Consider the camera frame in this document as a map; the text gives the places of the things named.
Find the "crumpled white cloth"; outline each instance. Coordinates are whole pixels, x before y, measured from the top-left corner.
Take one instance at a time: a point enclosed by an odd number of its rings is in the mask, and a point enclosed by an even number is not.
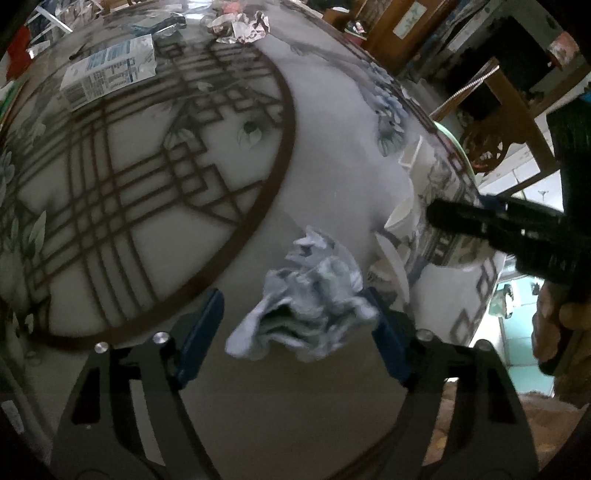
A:
[[[353,255],[312,227],[294,245],[286,259],[298,267],[267,272],[262,300],[228,337],[226,353],[258,360],[275,341],[310,362],[341,348],[350,332],[375,328],[378,311],[357,296],[363,277]]]

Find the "wooden cabinet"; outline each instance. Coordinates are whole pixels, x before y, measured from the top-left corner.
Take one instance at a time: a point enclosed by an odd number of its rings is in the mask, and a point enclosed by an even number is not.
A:
[[[398,73],[459,0],[392,0],[363,47],[392,73]]]

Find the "metal screw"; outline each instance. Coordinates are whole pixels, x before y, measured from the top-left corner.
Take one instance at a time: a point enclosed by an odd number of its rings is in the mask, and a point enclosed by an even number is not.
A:
[[[488,340],[481,339],[476,342],[476,348],[485,352],[490,352],[492,350],[492,343]]]
[[[96,353],[105,353],[109,349],[109,344],[107,342],[99,342],[95,345],[95,352]]]
[[[433,340],[434,337],[435,335],[433,335],[433,332],[431,330],[420,329],[417,331],[417,338],[421,342],[430,342],[431,340]]]
[[[152,337],[152,340],[156,345],[163,345],[170,340],[170,334],[168,332],[157,332]]]

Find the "crumpled paper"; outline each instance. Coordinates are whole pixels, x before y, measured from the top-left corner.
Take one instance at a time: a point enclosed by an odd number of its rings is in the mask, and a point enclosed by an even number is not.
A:
[[[250,20],[244,13],[220,15],[207,24],[220,43],[251,43],[269,33],[268,17],[257,10]]]
[[[286,259],[297,268],[269,270],[263,298],[226,341],[226,353],[258,360],[282,343],[310,362],[341,348],[362,326],[375,328],[378,311],[365,298],[351,253],[325,233],[306,228]]]

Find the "crumpled foil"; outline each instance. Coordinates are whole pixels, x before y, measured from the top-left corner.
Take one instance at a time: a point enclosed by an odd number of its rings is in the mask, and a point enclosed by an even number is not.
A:
[[[207,24],[220,43],[251,43],[269,33],[268,17],[257,10],[252,19],[244,13],[223,14]]]

